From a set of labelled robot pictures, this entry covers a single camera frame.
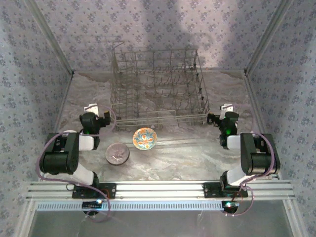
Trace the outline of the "brown leaf coral bowl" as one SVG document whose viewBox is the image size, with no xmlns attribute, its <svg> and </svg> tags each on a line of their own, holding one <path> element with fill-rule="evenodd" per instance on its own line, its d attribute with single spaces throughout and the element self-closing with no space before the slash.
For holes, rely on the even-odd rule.
<svg viewBox="0 0 316 237">
<path fill-rule="evenodd" d="M 105 157 L 111 165 L 122 165 L 130 156 L 129 148 L 124 143 L 112 143 L 105 151 Z"/>
</svg>

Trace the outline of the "grey wire dish rack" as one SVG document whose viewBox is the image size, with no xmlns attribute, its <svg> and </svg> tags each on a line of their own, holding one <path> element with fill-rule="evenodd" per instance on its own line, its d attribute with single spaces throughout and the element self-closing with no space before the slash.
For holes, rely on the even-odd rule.
<svg viewBox="0 0 316 237">
<path fill-rule="evenodd" d="M 117 127 L 205 123 L 210 111 L 198 51 L 112 44 L 111 107 Z"/>
</svg>

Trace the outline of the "blue orange floral bowl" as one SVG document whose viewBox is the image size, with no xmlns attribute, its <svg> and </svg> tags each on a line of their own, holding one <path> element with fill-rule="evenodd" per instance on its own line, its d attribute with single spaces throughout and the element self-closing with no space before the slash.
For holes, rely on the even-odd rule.
<svg viewBox="0 0 316 237">
<path fill-rule="evenodd" d="M 143 127 L 135 131 L 133 134 L 133 145 L 142 151 L 152 149 L 158 140 L 156 132 L 148 127 Z"/>
</svg>

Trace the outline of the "left circuit board with LED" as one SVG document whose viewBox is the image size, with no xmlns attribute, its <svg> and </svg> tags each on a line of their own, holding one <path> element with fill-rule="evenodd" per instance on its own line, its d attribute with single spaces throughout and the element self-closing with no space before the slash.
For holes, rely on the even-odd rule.
<svg viewBox="0 0 316 237">
<path fill-rule="evenodd" d="M 102 207 L 102 200 L 101 199 L 97 199 L 95 201 L 84 201 L 82 203 L 82 208 L 83 209 L 99 209 Z"/>
</svg>

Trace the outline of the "grey metal panel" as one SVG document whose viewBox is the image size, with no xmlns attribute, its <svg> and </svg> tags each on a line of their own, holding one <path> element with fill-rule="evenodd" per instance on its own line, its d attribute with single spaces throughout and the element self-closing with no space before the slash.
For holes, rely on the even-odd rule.
<svg viewBox="0 0 316 237">
<path fill-rule="evenodd" d="M 82 211 L 36 212 L 27 237 L 293 237 L 282 201 L 256 201 L 238 217 L 217 211 L 116 211 L 94 223 Z"/>
</svg>

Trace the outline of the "aluminium left floor rail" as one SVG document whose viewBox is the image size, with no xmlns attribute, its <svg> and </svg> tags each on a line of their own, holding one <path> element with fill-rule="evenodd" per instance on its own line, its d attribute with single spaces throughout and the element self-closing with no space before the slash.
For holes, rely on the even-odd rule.
<svg viewBox="0 0 316 237">
<path fill-rule="evenodd" d="M 67 83 L 67 86 L 66 86 L 66 89 L 65 89 L 62 101 L 61 101 L 61 106 L 59 107 L 59 113 L 58 113 L 57 118 L 56 118 L 56 123 L 54 125 L 53 132 L 58 132 L 59 131 L 59 127 L 60 127 L 60 123 L 61 123 L 61 116 L 62 116 L 62 113 L 63 113 L 63 109 L 64 109 L 64 106 L 65 106 L 65 103 L 66 103 L 67 95 L 68 95 L 68 92 L 69 92 L 70 85 L 72 83 L 72 79 L 74 77 L 74 74 L 75 74 L 75 71 L 72 71 L 72 74 L 70 76 L 70 80 Z"/>
</svg>

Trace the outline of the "aluminium right floor rail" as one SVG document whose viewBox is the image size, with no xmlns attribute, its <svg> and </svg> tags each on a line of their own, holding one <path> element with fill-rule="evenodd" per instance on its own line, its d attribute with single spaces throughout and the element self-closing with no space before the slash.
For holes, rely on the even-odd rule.
<svg viewBox="0 0 316 237">
<path fill-rule="evenodd" d="M 271 134 L 264 126 L 262 115 L 259 108 L 259 100 L 255 97 L 254 89 L 250 84 L 250 79 L 243 76 L 246 91 L 249 96 L 249 106 L 252 114 L 252 135 L 241 137 L 242 154 L 246 158 L 242 160 L 247 174 L 254 178 L 277 175 L 280 171 L 280 160 L 277 149 Z"/>
</svg>

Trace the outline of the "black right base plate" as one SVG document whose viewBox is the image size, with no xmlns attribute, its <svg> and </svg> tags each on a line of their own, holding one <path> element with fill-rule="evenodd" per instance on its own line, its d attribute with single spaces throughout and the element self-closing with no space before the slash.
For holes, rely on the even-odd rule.
<svg viewBox="0 0 316 237">
<path fill-rule="evenodd" d="M 234 195 L 247 198 L 248 192 L 240 190 L 238 186 L 224 185 L 219 182 L 206 182 L 202 184 L 205 198 L 232 198 Z"/>
</svg>

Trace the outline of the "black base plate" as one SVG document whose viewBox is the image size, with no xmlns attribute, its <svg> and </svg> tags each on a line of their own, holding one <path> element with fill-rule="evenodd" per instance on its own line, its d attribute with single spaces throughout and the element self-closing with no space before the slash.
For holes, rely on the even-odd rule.
<svg viewBox="0 0 316 237">
<path fill-rule="evenodd" d="M 98 190 L 102 191 L 107 195 L 109 199 L 114 199 L 116 197 L 116 183 L 100 183 L 97 187 Z M 74 186 L 72 192 L 72 198 L 74 199 L 94 199 L 94 198 L 104 198 L 99 192 L 92 190 L 87 187 Z"/>
<path fill-rule="evenodd" d="M 206 182 L 202 184 L 205 198 L 232 198 L 234 195 L 247 198 L 248 192 L 240 190 L 238 186 L 224 185 L 219 182 Z"/>
</svg>

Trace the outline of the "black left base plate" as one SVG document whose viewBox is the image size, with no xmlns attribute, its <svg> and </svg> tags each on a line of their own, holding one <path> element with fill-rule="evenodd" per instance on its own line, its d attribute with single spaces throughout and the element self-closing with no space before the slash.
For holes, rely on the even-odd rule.
<svg viewBox="0 0 316 237">
<path fill-rule="evenodd" d="M 100 183 L 97 187 L 98 190 L 102 191 L 107 195 L 109 199 L 114 199 L 116 197 L 116 183 Z M 99 192 L 92 190 L 87 187 L 74 186 L 72 192 L 72 198 L 74 199 L 94 199 L 94 198 L 104 198 Z"/>
</svg>

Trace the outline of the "aluminium mounting rail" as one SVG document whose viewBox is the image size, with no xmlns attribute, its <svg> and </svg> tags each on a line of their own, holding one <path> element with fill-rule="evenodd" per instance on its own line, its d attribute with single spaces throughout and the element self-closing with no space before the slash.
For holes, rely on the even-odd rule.
<svg viewBox="0 0 316 237">
<path fill-rule="evenodd" d="M 167 200 L 205 200 L 206 190 L 203 181 L 112 181 L 115 187 L 115 200 L 121 201 L 167 201 Z M 289 180 L 256 180 L 249 182 L 255 200 L 294 199 L 295 194 Z M 26 199 L 71 200 L 73 185 L 61 182 L 32 182 L 27 188 Z"/>
</svg>

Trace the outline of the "aluminium right frame post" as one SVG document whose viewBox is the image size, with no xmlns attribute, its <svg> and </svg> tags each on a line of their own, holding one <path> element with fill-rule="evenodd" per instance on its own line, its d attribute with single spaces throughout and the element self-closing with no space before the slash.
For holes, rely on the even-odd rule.
<svg viewBox="0 0 316 237">
<path fill-rule="evenodd" d="M 278 7 L 274 11 L 271 20 L 268 23 L 259 41 L 259 44 L 257 45 L 254 53 L 252 54 L 246 68 L 244 69 L 246 76 L 249 77 L 253 73 L 254 69 L 261 60 L 265 50 L 269 46 L 269 43 L 271 42 L 279 26 L 281 25 L 284 17 L 286 16 L 293 2 L 294 0 L 280 0 Z"/>
</svg>

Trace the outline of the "aluminium frame post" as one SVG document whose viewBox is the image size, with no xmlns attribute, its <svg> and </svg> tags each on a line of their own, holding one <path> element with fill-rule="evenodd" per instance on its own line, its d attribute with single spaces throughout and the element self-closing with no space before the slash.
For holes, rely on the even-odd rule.
<svg viewBox="0 0 316 237">
<path fill-rule="evenodd" d="M 284 17 L 286 16 L 293 2 L 294 0 L 280 0 L 278 7 L 274 11 L 271 20 L 268 23 L 259 41 L 259 44 L 257 45 L 254 53 L 252 54 L 246 68 L 244 69 L 246 76 L 249 77 L 253 73 L 254 69 L 261 60 L 265 50 L 269 46 L 269 43 L 271 42 L 279 26 L 281 25 Z"/>
<path fill-rule="evenodd" d="M 61 49 L 57 38 L 53 34 L 51 28 L 49 27 L 43 13 L 41 12 L 39 6 L 37 5 L 35 0 L 23 0 L 25 2 L 25 5 L 27 6 L 28 10 L 32 14 L 34 20 L 38 24 L 38 26 L 41 29 L 41 32 L 45 36 L 46 40 L 52 47 L 52 50 L 54 51 L 55 55 L 57 56 L 58 60 L 61 62 L 63 68 L 66 70 L 66 72 L 69 75 L 73 74 L 73 69 L 71 68 L 71 65 L 69 64 L 63 50 Z"/>
</svg>

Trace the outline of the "aluminium left frame post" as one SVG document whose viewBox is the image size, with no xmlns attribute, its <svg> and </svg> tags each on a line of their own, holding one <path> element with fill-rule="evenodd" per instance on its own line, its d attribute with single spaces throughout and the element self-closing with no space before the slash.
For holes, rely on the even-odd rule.
<svg viewBox="0 0 316 237">
<path fill-rule="evenodd" d="M 46 40 L 52 47 L 52 50 L 54 51 L 55 55 L 57 56 L 58 60 L 61 62 L 63 68 L 66 70 L 66 72 L 69 75 L 73 74 L 73 69 L 71 68 L 71 65 L 69 64 L 63 50 L 61 49 L 57 38 L 53 34 L 51 28 L 49 27 L 43 13 L 41 12 L 39 6 L 37 5 L 35 0 L 23 0 L 25 2 L 25 5 L 27 6 L 28 10 L 32 14 L 34 20 L 38 24 L 38 26 L 41 29 L 41 32 L 45 36 Z"/>
</svg>

